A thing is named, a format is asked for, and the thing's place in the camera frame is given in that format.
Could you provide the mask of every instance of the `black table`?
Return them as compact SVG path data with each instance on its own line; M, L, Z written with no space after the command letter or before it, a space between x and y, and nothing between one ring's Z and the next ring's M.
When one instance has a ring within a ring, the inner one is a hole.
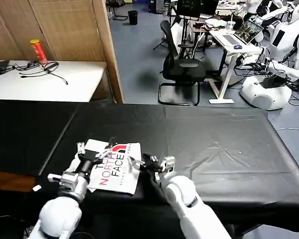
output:
M176 157L176 170L191 178L202 200L222 222L247 229L266 224L299 231L299 166L259 109L84 104L45 167L36 193L48 199L48 173L61 173L89 138L140 142L142 152ZM136 193L88 193L83 211L164 213L141 174Z
M80 105L0 100L0 172L40 175Z

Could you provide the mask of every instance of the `red can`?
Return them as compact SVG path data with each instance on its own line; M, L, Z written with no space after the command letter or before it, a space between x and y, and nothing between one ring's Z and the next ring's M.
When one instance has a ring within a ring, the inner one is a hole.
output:
M47 64L48 60L46 59L46 56L44 54L43 47L40 43L40 40L39 39L33 39L33 40L30 41L30 43L34 48L34 51L36 53L37 58L40 60L40 63L42 65Z

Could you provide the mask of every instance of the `wooden partition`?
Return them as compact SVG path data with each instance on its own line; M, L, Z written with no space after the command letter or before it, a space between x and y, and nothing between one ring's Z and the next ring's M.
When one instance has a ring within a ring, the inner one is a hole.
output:
M123 103L103 0L0 0L0 60L36 59L35 38L48 60L106 61L114 99ZM105 96L102 85L96 93Z

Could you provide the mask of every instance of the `computer screen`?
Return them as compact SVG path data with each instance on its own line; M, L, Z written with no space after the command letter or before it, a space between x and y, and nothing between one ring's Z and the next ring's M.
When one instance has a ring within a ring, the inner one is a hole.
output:
M238 36L243 42L248 44L251 42L263 28L254 22L249 20L245 21L242 26L235 32L235 35Z
M214 15L218 6L218 0L202 0L201 14Z
M177 15L199 18L200 0L178 0Z

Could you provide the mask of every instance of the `black office chair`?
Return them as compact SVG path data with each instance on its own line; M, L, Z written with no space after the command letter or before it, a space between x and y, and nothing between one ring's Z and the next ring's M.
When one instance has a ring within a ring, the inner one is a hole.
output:
M115 13L115 9L117 7L121 7L121 6L125 5L124 0L109 0L107 5L109 6L109 12L111 12L111 8L113 8L113 15L114 15L114 17L112 18L113 20L125 21L129 18L129 16L116 15L116 13Z
M196 59L178 59L178 53L173 42L170 26L167 20L160 23L162 31L166 35L169 53L163 65L163 77L175 83L160 83L158 90L158 102L164 105L197 106L200 99L200 82L205 80L205 69L203 64ZM192 45L179 45L181 48L192 48ZM197 83L197 102L194 104L182 104L163 102L160 100L162 86L191 87Z

